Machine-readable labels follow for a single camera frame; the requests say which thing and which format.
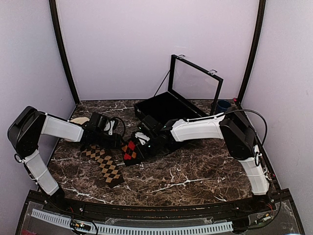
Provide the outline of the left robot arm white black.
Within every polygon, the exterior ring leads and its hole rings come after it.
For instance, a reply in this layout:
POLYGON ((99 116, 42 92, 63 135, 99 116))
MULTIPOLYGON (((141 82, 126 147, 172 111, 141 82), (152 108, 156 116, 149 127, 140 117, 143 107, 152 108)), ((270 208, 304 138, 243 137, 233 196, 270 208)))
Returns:
POLYGON ((114 120, 94 112, 88 121, 78 124, 27 106, 9 127, 7 136, 16 151, 17 161, 23 163, 33 181, 52 196, 49 204, 56 212, 66 213, 69 203, 58 195, 61 189, 40 156, 40 137, 49 135, 87 146, 95 144, 114 149, 122 143, 122 136, 113 132, 117 126, 114 120))

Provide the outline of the red orange argyle sock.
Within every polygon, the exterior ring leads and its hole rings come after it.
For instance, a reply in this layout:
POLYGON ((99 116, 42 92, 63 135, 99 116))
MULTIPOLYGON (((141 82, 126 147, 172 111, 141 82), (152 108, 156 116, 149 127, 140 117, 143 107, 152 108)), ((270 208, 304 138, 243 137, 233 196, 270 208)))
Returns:
POLYGON ((126 166, 136 165, 142 162, 142 156, 139 152, 140 141, 136 138, 130 138, 122 147, 123 162, 126 166))

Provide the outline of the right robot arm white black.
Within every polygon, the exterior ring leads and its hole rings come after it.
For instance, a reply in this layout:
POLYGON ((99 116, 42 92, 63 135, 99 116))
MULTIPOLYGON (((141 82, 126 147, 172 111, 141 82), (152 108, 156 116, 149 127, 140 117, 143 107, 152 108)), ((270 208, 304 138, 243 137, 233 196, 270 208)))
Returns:
POLYGON ((197 140, 222 139, 230 156, 243 166, 256 197, 250 200, 250 209, 261 212, 268 205, 266 193, 269 180, 261 166, 261 149, 256 132, 244 115, 244 110, 230 107, 224 113, 209 117, 171 119, 162 125, 147 116, 134 134, 134 151, 140 159, 158 154, 170 144, 197 140))

